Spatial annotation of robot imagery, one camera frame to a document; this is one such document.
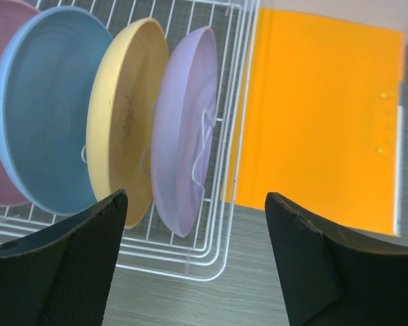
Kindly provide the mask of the purple plate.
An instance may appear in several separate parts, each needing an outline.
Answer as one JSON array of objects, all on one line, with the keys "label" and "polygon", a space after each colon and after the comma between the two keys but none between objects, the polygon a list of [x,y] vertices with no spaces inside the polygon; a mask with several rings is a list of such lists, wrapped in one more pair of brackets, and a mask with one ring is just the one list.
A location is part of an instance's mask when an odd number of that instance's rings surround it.
[{"label": "purple plate", "polygon": [[185,36],[165,69],[154,112],[150,172],[163,223],[187,236],[198,216],[216,124],[218,56],[209,26]]}]

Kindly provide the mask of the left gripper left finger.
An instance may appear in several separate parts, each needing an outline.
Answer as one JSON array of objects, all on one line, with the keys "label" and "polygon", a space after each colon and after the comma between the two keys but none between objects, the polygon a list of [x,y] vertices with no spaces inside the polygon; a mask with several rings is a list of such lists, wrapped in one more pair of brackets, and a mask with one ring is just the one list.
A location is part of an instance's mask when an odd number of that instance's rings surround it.
[{"label": "left gripper left finger", "polygon": [[127,207],[119,190],[0,244],[0,325],[101,325]]}]

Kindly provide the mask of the yellow plate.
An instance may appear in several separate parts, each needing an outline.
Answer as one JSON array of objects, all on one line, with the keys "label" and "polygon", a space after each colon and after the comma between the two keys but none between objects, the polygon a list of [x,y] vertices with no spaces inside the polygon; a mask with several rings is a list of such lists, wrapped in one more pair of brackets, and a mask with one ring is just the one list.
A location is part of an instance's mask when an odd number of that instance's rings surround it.
[{"label": "yellow plate", "polygon": [[86,126],[90,184],[97,200],[126,191],[126,228],[143,219],[153,199],[150,143],[168,59],[158,21],[136,20],[114,37],[92,86]]}]

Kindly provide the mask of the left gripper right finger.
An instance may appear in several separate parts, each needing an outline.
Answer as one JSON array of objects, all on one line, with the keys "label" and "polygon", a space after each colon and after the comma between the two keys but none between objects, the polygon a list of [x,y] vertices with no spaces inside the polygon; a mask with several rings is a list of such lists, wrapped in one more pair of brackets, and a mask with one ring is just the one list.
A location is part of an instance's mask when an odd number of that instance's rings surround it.
[{"label": "left gripper right finger", "polygon": [[408,325],[408,247],[270,193],[265,215],[291,325]]}]

